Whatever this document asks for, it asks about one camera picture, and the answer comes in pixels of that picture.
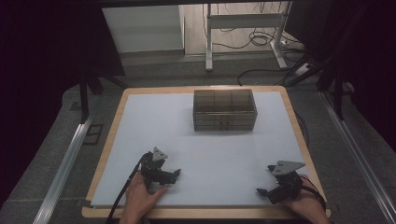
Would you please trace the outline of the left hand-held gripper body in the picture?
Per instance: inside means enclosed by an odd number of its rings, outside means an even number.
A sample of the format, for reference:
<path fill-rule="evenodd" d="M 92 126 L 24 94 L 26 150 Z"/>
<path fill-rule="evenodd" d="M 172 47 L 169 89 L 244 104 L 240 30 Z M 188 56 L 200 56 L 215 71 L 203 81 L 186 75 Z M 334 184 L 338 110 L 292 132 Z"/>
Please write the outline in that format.
<path fill-rule="evenodd" d="M 153 182 L 173 184 L 169 181 L 171 173 L 162 170 L 167 155 L 155 147 L 144 155 L 142 160 L 141 174 L 145 177 L 145 184 L 149 187 Z"/>

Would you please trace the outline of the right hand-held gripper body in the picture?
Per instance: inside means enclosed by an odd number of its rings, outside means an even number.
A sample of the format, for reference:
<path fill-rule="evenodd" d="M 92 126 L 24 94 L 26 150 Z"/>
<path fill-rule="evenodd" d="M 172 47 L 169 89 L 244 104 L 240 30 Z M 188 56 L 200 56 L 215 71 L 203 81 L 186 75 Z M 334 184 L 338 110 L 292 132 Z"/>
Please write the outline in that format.
<path fill-rule="evenodd" d="M 303 162 L 278 161 L 271 174 L 276 178 L 278 186 L 269 191 L 267 196 L 272 204 L 281 203 L 289 198 L 295 198 L 303 185 L 303 181 L 296 171 L 304 167 Z"/>

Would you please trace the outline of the person's left hand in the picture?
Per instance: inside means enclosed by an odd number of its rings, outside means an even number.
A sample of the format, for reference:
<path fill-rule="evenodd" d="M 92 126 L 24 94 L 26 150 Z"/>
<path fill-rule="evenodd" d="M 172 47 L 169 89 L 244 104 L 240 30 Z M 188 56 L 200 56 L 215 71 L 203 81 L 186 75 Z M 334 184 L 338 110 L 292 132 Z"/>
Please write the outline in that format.
<path fill-rule="evenodd" d="M 138 224 L 140 219 L 148 213 L 167 191 L 167 187 L 159 188 L 149 194 L 145 177 L 137 172 L 126 190 L 126 204 L 120 218 L 120 224 Z"/>

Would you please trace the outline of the person's right hand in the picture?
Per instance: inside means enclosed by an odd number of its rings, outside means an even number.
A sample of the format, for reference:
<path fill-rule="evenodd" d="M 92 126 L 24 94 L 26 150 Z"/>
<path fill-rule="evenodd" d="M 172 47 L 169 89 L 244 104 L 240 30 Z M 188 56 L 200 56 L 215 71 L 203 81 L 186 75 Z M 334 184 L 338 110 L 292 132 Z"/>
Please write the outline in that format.
<path fill-rule="evenodd" d="M 300 175 L 300 178 L 303 181 L 303 188 L 298 196 L 295 199 L 287 199 L 282 204 L 311 224 L 332 224 L 317 195 L 315 186 L 307 175 Z"/>

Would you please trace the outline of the white table mat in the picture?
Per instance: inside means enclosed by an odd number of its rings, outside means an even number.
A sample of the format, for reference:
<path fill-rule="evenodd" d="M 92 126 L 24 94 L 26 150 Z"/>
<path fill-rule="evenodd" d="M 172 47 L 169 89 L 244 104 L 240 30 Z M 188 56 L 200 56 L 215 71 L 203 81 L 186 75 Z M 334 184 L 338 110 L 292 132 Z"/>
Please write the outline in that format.
<path fill-rule="evenodd" d="M 196 132 L 192 94 L 129 95 L 92 205 L 123 203 L 128 176 L 155 147 L 168 157 L 165 171 L 181 170 L 161 206 L 267 205 L 256 190 L 276 187 L 267 166 L 303 156 L 281 94 L 257 92 L 254 100 L 252 131 Z"/>

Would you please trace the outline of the wooden table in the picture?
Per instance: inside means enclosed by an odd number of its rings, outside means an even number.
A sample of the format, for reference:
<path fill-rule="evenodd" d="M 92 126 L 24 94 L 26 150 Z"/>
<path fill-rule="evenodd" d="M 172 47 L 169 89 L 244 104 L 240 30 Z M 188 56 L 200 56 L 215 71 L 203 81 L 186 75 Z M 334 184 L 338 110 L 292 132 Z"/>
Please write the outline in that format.
<path fill-rule="evenodd" d="M 292 218 L 287 208 L 258 192 L 276 187 L 267 167 L 278 161 L 301 162 L 301 173 L 320 184 L 286 90 L 254 87 L 258 117 L 250 132 L 195 131 L 193 92 L 173 87 L 123 93 L 84 217 L 106 217 L 141 156 L 158 147 L 168 156 L 164 170 L 181 174 L 148 218 Z"/>

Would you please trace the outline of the dark floor grille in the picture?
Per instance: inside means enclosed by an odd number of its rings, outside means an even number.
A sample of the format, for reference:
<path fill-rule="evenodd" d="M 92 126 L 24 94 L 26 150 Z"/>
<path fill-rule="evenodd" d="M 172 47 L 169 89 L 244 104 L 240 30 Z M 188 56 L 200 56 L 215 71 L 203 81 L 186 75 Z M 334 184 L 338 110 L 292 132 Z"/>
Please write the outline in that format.
<path fill-rule="evenodd" d="M 102 130 L 103 130 L 104 125 L 103 124 L 93 124 L 89 127 L 83 144 L 86 146 L 95 146 L 99 143 Z"/>

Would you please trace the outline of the translucent brown drawer organizer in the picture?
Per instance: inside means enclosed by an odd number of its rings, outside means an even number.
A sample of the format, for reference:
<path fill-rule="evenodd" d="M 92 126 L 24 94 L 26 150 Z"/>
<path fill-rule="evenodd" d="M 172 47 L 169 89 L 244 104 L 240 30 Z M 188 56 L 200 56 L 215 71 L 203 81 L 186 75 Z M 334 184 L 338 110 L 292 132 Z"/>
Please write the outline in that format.
<path fill-rule="evenodd" d="M 196 132 L 252 131 L 257 116 L 250 89 L 194 92 L 193 125 Z"/>

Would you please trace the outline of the black stand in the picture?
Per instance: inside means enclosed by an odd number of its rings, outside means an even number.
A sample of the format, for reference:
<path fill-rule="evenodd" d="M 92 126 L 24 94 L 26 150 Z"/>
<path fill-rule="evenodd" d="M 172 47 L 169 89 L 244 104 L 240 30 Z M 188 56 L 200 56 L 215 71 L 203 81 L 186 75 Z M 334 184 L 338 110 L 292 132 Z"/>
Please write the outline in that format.
<path fill-rule="evenodd" d="M 344 119 L 342 113 L 342 97 L 343 97 L 343 73 L 339 63 L 335 59 L 329 59 L 322 63 L 322 74 L 317 82 L 319 91 L 326 91 L 333 87 L 333 110 L 340 120 Z"/>
<path fill-rule="evenodd" d="M 129 86 L 125 82 L 111 75 L 107 75 L 103 72 L 100 71 L 82 72 L 81 75 L 79 76 L 81 124 L 84 124 L 88 120 L 88 117 L 90 115 L 88 90 L 91 90 L 91 92 L 94 95 L 101 95 L 104 92 L 104 86 L 100 81 L 101 77 L 121 87 L 124 90 L 129 88 Z"/>

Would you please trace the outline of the white power strip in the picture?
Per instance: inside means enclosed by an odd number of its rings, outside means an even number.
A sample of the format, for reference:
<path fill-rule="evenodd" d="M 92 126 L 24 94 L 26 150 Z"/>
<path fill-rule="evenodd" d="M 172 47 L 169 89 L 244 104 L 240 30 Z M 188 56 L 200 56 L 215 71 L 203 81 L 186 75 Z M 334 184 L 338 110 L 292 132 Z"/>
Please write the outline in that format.
<path fill-rule="evenodd" d="M 304 63 L 301 67 L 299 67 L 294 74 L 299 77 L 302 74 L 304 74 L 305 72 L 307 72 L 310 68 L 312 67 L 312 65 L 310 63 Z"/>

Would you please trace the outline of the white panel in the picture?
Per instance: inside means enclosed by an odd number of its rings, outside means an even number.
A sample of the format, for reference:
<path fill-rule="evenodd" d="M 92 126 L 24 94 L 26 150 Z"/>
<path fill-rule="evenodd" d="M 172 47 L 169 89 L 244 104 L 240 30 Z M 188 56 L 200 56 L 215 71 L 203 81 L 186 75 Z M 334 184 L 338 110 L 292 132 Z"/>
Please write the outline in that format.
<path fill-rule="evenodd" d="M 184 49 L 179 6 L 107 7 L 102 11 L 119 53 Z"/>

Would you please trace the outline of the aluminium rail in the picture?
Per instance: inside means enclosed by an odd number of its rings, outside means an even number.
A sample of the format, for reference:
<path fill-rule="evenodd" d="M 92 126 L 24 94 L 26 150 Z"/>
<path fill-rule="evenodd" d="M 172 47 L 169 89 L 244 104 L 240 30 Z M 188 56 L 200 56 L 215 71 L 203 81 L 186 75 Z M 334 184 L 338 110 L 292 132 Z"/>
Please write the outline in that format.
<path fill-rule="evenodd" d="M 41 204 L 33 224 L 48 224 L 56 204 L 64 189 L 67 178 L 70 175 L 76 157 L 82 146 L 86 133 L 91 125 L 93 114 L 90 114 L 83 123 L 80 123 L 77 130 L 64 154 L 64 158 L 59 169 L 53 178 L 46 197 Z"/>
<path fill-rule="evenodd" d="M 388 224 L 396 224 L 396 206 L 391 200 L 383 184 L 376 177 L 374 170 L 363 155 L 360 146 L 357 144 L 355 138 L 348 129 L 347 124 L 336 114 L 335 110 L 333 109 L 332 100 L 321 91 L 318 93 L 318 95 L 321 97 L 323 104 L 325 104 L 325 107 L 336 129 L 344 139 L 351 157 L 360 170 L 362 177 L 364 178 L 369 190 L 372 192 L 375 201 L 377 202 L 379 209 L 384 215 L 386 221 Z"/>

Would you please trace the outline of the white metal desk frame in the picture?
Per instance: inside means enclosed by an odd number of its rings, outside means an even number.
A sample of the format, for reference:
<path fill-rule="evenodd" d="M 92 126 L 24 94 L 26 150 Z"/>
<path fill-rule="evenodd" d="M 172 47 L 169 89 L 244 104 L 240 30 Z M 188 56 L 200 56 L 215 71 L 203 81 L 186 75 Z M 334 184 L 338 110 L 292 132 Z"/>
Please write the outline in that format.
<path fill-rule="evenodd" d="M 212 30 L 230 28 L 274 28 L 275 39 L 270 42 L 270 47 L 279 68 L 285 70 L 287 64 L 280 53 L 279 44 L 290 12 L 290 6 L 291 1 L 287 1 L 284 8 L 277 13 L 213 15 L 211 5 L 208 4 L 206 18 L 204 19 L 206 25 L 205 70 L 208 72 L 213 70 Z"/>

